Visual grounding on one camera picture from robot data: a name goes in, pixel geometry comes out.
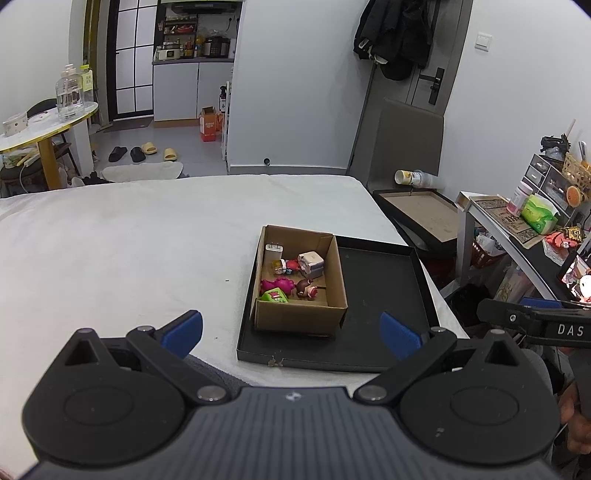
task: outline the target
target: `green package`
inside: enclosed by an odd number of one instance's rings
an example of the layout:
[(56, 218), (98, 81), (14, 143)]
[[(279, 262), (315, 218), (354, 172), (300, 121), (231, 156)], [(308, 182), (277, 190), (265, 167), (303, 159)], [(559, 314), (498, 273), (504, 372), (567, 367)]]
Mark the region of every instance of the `green package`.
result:
[(548, 203), (545, 199), (530, 195), (521, 212), (523, 220), (540, 235), (550, 233), (558, 221)]
[(273, 288), (273, 290), (267, 290), (263, 295), (261, 295), (261, 300), (274, 301), (276, 303), (288, 303), (285, 293), (283, 293), (283, 290), (281, 290), (280, 288)]

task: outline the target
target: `white table top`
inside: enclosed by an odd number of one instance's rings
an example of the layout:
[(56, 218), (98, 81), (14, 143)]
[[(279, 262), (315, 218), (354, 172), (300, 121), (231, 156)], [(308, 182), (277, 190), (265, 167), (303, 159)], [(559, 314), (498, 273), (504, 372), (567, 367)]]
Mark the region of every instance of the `white table top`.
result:
[(0, 153), (22, 147), (29, 143), (39, 142), (45, 138), (53, 137), (54, 135), (64, 132), (72, 125), (91, 116), (98, 107), (99, 104), (93, 102), (91, 105), (85, 107), (84, 112), (79, 113), (65, 122), (57, 115), (57, 109), (52, 108), (47, 111), (47, 115), (43, 116), (37, 122), (32, 122), (32, 119), (29, 119), (29, 125), (19, 133), (11, 135), (10, 137), (7, 137), (2, 133), (0, 135)]
[[(80, 327), (121, 337), (197, 309), (204, 329), (192, 354), (251, 384), (353, 391), (373, 378), (237, 360), (252, 263), (268, 224), (404, 244), (363, 186), (344, 176), (150, 180), (0, 200), (0, 466), (18, 474), (34, 461), (22, 407)], [(466, 338), (427, 281), (441, 325)]]

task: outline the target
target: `kitchen cabinet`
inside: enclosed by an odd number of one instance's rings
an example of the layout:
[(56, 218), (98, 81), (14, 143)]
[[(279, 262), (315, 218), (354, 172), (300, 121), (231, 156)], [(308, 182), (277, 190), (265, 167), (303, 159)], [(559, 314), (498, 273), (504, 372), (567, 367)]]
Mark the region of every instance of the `kitchen cabinet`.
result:
[(197, 118), (198, 63), (154, 65), (154, 121)]
[(213, 106), (219, 110), (220, 87), (225, 85), (232, 75), (233, 63), (216, 62), (199, 65), (199, 82), (197, 84), (197, 111)]
[(232, 60), (155, 61), (154, 121), (196, 119), (202, 108), (219, 109), (220, 87), (232, 75)]

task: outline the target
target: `phone screen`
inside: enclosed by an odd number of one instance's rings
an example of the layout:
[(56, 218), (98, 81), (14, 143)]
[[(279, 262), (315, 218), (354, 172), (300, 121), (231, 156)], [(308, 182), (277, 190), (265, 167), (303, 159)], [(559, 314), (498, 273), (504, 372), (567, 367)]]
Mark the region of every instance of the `phone screen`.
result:
[(591, 303), (591, 261), (589, 254), (581, 252), (574, 257), (564, 276), (560, 279), (576, 301)]

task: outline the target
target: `green toy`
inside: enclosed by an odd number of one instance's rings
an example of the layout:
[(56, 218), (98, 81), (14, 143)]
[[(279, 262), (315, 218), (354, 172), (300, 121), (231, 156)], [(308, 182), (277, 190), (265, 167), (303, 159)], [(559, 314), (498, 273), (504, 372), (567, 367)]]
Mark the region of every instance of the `green toy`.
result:
[(285, 293), (283, 293), (283, 290), (281, 290), (280, 288), (273, 288), (273, 290), (267, 290), (263, 295), (261, 295), (261, 300), (274, 301), (277, 303), (288, 303)]

